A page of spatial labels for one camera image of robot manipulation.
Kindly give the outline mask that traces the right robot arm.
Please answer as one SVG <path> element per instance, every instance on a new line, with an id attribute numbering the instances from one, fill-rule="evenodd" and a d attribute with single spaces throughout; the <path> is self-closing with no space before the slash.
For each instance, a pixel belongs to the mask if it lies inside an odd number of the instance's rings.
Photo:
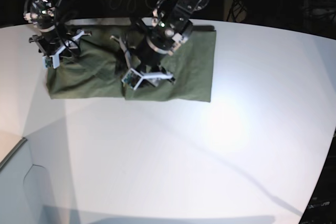
<path id="1" fill-rule="evenodd" d="M 61 10 L 65 0 L 26 0 L 23 18 L 32 24 L 36 34 L 29 37 L 42 54 L 46 68 L 56 69 L 62 58 L 73 58 L 81 53 L 80 40 L 92 32 L 67 26 L 67 16 Z"/>

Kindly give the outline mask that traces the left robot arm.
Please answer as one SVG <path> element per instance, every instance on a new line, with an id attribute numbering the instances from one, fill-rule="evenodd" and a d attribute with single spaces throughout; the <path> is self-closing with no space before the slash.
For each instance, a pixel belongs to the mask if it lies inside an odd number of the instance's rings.
<path id="1" fill-rule="evenodd" d="M 131 18 L 130 28 L 120 37 L 111 36 L 123 51 L 127 71 L 122 83 L 132 90 L 148 83 L 157 87 L 161 81 L 175 82 L 173 73 L 161 66 L 185 44 L 192 31 L 190 17 L 209 0 L 158 0 L 152 11 L 151 25 L 141 18 Z"/>

